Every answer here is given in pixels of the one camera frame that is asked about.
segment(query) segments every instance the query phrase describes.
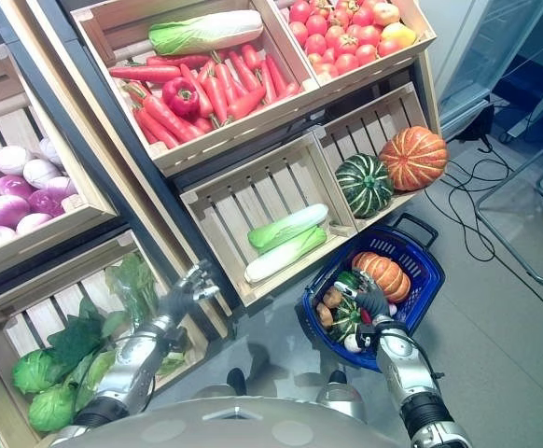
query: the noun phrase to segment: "orange pumpkin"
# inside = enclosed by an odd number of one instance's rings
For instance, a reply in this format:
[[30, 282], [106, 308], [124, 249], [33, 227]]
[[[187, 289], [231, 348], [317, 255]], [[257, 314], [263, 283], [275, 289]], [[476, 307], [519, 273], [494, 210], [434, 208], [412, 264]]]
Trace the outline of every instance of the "orange pumpkin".
[[411, 289], [411, 280], [397, 263], [388, 257], [381, 257], [373, 252], [361, 252], [353, 259], [353, 268], [368, 273], [390, 303], [406, 300]]
[[422, 189], [440, 177], [448, 162], [446, 142], [422, 126], [400, 131], [379, 155], [394, 188]]

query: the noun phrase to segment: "gray floor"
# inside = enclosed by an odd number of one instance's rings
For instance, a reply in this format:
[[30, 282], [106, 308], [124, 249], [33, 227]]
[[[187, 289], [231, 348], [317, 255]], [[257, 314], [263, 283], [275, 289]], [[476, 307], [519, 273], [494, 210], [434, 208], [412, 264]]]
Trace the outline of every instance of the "gray floor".
[[[491, 140], [512, 167], [518, 167], [533, 150], [522, 142], [510, 149]], [[486, 157], [477, 147], [476, 143], [452, 143], [452, 158], [470, 169]], [[463, 178], [453, 168], [449, 172]], [[477, 174], [493, 178], [502, 169], [484, 167]], [[480, 188], [481, 182], [473, 186]], [[448, 190], [437, 182], [428, 192], [445, 206]], [[472, 209], [463, 194], [454, 196], [454, 205], [471, 222]], [[452, 415], [466, 428], [475, 447], [543, 447], [543, 303], [496, 260], [472, 259], [465, 251], [460, 226], [440, 215], [424, 195], [404, 210], [439, 231], [432, 252], [447, 279], [415, 338], [436, 370], [446, 373], [441, 388]], [[488, 255], [480, 251], [476, 238], [470, 237], [469, 244], [478, 255]], [[543, 287], [522, 271], [502, 245], [495, 244], [495, 250], [543, 297]], [[341, 367], [366, 400], [369, 424], [408, 446], [382, 376], [344, 366], [340, 358], [318, 344], [312, 346], [304, 336], [295, 304], [317, 269], [311, 268], [283, 291], [249, 309], [238, 320], [235, 337], [156, 396], [151, 408], [188, 399], [206, 385], [222, 383], [232, 367], [244, 370], [252, 395], [314, 399], [328, 374]]]

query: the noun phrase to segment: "green squash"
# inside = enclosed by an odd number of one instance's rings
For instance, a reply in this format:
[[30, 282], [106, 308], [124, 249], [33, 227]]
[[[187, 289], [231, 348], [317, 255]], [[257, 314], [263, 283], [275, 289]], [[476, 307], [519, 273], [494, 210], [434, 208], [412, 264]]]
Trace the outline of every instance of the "green squash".
[[385, 164], [377, 157], [355, 154], [336, 170], [338, 184], [355, 217], [366, 219], [385, 208], [394, 184]]

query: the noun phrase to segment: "green cabbage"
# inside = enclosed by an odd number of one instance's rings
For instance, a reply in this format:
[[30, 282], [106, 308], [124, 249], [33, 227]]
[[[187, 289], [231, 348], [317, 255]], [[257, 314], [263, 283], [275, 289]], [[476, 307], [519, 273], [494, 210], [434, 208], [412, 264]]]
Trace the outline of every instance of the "green cabbage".
[[51, 353], [51, 350], [35, 350], [19, 359], [14, 366], [13, 384], [23, 394], [46, 390], [65, 376], [65, 366], [56, 361]]
[[76, 394], [72, 385], [53, 385], [36, 395], [29, 406], [29, 423], [41, 432], [58, 431], [70, 425], [75, 415]]

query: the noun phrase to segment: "artificial vegetable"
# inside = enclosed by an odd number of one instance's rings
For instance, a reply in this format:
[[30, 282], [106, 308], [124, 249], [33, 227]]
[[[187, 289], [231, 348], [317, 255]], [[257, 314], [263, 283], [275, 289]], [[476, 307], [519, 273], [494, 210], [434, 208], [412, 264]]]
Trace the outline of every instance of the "artificial vegetable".
[[161, 89], [161, 99], [180, 117], [199, 111], [199, 94], [195, 86], [183, 77], [166, 82]]
[[208, 77], [203, 83], [203, 87], [209, 100], [212, 102], [217, 120], [223, 125], [228, 119], [228, 101], [226, 100], [222, 81], [216, 77]]
[[250, 91], [228, 107], [228, 118], [236, 120], [246, 117], [255, 110], [259, 102], [263, 99], [263, 96], [265, 96], [265, 87], [263, 86]]
[[262, 32], [261, 15], [248, 9], [155, 24], [149, 40], [158, 54], [190, 54], [241, 45]]
[[163, 84], [175, 77], [180, 77], [180, 70], [174, 66], [133, 65], [128, 67], [112, 67], [108, 71], [112, 77], [155, 82], [157, 84]]
[[279, 96], [281, 96], [285, 90], [286, 90], [286, 81], [284, 80], [284, 77], [282, 76], [282, 72], [278, 68], [278, 64], [276, 63], [275, 59], [273, 59], [273, 56], [270, 54], [265, 56], [265, 62], [268, 65], [268, 68], [270, 69], [270, 75], [271, 79], [273, 81], [273, 87], [275, 87], [275, 92]]
[[149, 56], [147, 65], [174, 65], [178, 67], [181, 63], [188, 68], [199, 68], [211, 58], [208, 54], [188, 54], [187, 56]]
[[270, 67], [265, 61], [261, 63], [261, 82], [265, 87], [265, 104], [270, 105], [275, 101], [276, 94], [273, 87], [272, 74], [270, 73]]
[[238, 77], [243, 82], [243, 85], [249, 91], [254, 91], [257, 88], [259, 88], [261, 84], [259, 83], [257, 77], [253, 75], [253, 72], [249, 70], [249, 67], [246, 66], [246, 63], [244, 63], [243, 58], [241, 58], [236, 53], [236, 51], [230, 51], [229, 56], [230, 56], [230, 61], [232, 62], [232, 66], [234, 67], [234, 70], [236, 70]]
[[153, 133], [156, 139], [163, 142], [168, 149], [178, 146], [178, 140], [176, 137], [174, 137], [165, 126], [160, 124], [159, 121], [151, 117], [144, 108], [136, 110], [135, 116], [137, 118], [137, 122], [139, 123], [139, 127], [141, 124], [143, 124], [151, 133]]
[[212, 107], [209, 98], [205, 94], [202, 85], [194, 77], [190, 69], [183, 63], [180, 64], [180, 73], [185, 79], [188, 79], [188, 81], [190, 81], [190, 83], [195, 88], [195, 91], [197, 91], [197, 93], [199, 94], [199, 113], [201, 114], [201, 116], [204, 119], [212, 119], [214, 114], [214, 108]]

